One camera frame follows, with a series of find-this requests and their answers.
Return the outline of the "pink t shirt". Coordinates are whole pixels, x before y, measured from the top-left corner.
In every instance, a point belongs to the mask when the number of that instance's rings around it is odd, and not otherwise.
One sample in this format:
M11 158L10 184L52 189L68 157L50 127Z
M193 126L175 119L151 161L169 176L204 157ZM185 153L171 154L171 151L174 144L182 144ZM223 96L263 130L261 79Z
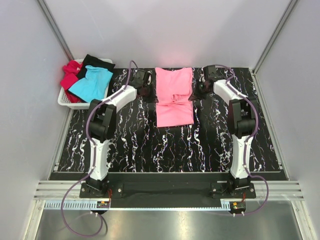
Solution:
M156 124L158 128L194 124L192 90L193 69L178 70L155 68Z

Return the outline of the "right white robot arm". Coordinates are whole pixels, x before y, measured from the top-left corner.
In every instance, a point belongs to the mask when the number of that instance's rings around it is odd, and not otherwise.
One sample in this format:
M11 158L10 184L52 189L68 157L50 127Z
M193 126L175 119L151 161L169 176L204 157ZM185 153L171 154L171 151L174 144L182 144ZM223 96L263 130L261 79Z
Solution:
M231 84L235 72L229 67L226 69L231 73L228 78L218 74L216 65L203 67L203 77L196 82L189 100L204 100L207 95L214 93L228 106L227 128L233 142L232 163L226 186L220 193L228 193L230 197L236 199L250 188L251 144L258 131L259 118L256 109L257 102Z

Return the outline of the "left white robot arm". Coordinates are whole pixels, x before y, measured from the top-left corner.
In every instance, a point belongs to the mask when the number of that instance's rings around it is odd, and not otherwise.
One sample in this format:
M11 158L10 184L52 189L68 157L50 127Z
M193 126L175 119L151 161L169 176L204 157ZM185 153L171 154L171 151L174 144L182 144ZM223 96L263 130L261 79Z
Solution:
M151 83L152 73L136 70L129 82L118 91L102 100L94 99L89 105L86 121L86 134L90 143L90 165L85 179L87 193L103 198L108 189L107 154L110 140L114 137L117 126L117 113L130 102L142 98L147 103L155 101L156 96Z

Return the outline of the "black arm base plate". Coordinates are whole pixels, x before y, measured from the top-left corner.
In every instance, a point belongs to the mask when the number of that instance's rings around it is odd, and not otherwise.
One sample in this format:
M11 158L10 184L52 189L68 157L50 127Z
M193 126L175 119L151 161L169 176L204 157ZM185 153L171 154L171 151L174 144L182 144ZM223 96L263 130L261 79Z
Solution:
M173 209L220 207L222 199L253 200L253 184L233 190L228 173L110 173L102 183L81 184L79 196L111 198L113 208Z

